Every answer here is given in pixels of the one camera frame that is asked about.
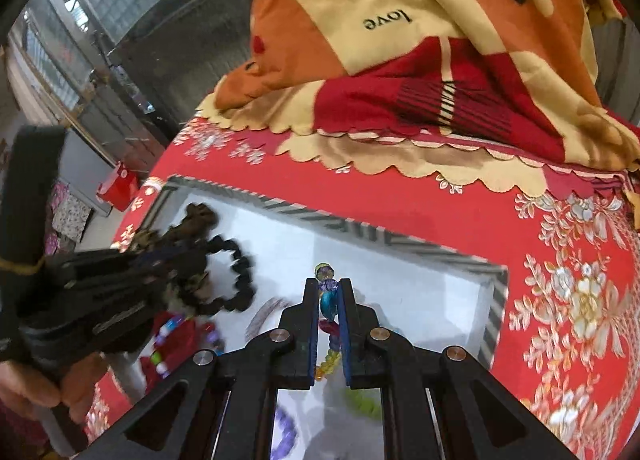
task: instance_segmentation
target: metal screw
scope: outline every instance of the metal screw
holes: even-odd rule
[[[289,339],[289,332],[284,328],[276,328],[271,331],[269,337],[274,343],[281,343]]]
[[[447,357],[452,361],[463,361],[466,357],[466,351],[459,346],[451,346],[447,348]]]
[[[373,328],[373,330],[369,333],[369,335],[371,335],[371,338],[374,341],[386,341],[389,338],[389,335],[391,335],[389,333],[389,330],[387,330],[386,328]]]
[[[211,364],[211,361],[213,361],[213,353],[209,350],[200,350],[193,356],[193,362],[198,366],[207,366],[207,364]]]

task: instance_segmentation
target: black striped pattern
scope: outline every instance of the black striped pattern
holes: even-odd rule
[[[500,340],[500,328],[504,319],[504,307],[509,292],[508,271],[505,266],[489,263],[483,257],[464,255],[456,249],[429,243],[418,237],[393,233],[384,227],[375,227],[352,218],[345,219],[324,211],[309,209],[305,205],[290,204],[279,198],[269,198],[246,189],[198,180],[194,177],[172,176],[169,178],[154,205],[142,221],[141,229],[152,226],[168,196],[181,187],[207,191],[219,197],[241,201],[272,213],[287,215],[324,229],[348,234],[356,239],[364,239],[383,247],[391,247],[399,252],[410,253],[436,263],[443,263],[466,273],[480,275],[483,285],[491,288],[494,296],[489,310],[489,318],[484,329],[484,340],[481,344],[478,361],[487,369],[491,368],[495,347]]]

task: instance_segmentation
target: black handle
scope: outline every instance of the black handle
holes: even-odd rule
[[[51,446],[63,457],[71,457],[84,451],[89,441],[82,426],[69,417],[69,408],[59,404],[55,408],[36,407],[36,415],[46,431]]]

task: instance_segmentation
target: beige oval spot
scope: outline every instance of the beige oval spot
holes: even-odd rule
[[[533,0],[533,3],[544,17],[551,17],[554,12],[554,2],[551,0]]]

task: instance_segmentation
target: floor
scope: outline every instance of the floor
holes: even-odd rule
[[[123,217],[124,213],[117,209],[111,209],[107,217],[94,212],[84,229],[82,240],[76,245],[76,250],[107,249],[113,242],[113,236],[115,236]]]

